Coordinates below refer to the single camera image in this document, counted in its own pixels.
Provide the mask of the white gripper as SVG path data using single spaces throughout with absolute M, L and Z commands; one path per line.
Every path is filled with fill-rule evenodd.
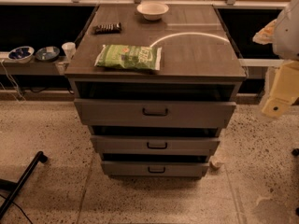
M 261 112 L 270 119 L 278 119 L 299 98 L 299 62 L 285 61 L 275 71 L 275 77 L 263 102 Z

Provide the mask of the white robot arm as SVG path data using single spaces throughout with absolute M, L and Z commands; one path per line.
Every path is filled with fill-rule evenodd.
M 261 111 L 268 118 L 278 119 L 299 97 L 299 0 L 291 0 L 279 13 L 273 51 L 284 62 L 275 71 Z

